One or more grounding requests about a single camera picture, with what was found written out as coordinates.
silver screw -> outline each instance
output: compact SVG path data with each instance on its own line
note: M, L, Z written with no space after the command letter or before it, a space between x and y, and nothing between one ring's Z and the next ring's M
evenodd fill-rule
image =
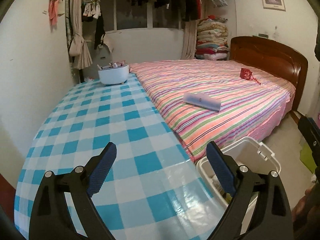
M78 167L76 167L76 169L75 169L75 172L76 173L81 173L83 171L83 167L82 166L78 166Z
M278 172L276 172L276 171L271 171L271 175L272 175L272 177L278 177Z
M241 170L242 172L247 172L247 171L248 171L248 167L242 165L242 166L240 166L240 170Z
M48 177L50 177L52 175L52 172L51 171L47 171L44 175L48 178Z

plastic tablecloth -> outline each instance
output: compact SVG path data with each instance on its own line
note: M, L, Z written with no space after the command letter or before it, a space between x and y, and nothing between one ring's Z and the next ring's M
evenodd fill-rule
M224 209L134 74L125 84L73 87L41 126L21 171L15 224L28 239L44 173L72 171L111 141L117 158L92 201L117 240L207 239ZM85 235L66 193L76 230Z

striped bedsheet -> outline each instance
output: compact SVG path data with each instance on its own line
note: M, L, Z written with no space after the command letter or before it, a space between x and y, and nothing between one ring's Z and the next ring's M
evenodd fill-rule
M239 77L250 69L261 82ZM263 140L291 109L295 87L254 67L234 61L175 60L131 64L160 114L181 138L193 162L205 155L208 142L222 148L243 136ZM185 92L220 99L214 112L182 101Z

green object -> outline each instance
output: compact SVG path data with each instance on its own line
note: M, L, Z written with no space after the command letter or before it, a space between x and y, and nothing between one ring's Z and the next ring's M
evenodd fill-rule
M316 169L317 165L312 157L312 151L311 151L308 143L304 144L304 146L300 152L300 160L312 172L312 174L315 173L315 169Z

wooden headboard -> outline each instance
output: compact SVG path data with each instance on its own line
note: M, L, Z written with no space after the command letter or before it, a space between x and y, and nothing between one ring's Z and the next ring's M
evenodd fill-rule
M298 109L308 70L308 60L302 54L276 41L241 36L231 40L230 60L291 82L296 88L292 110Z

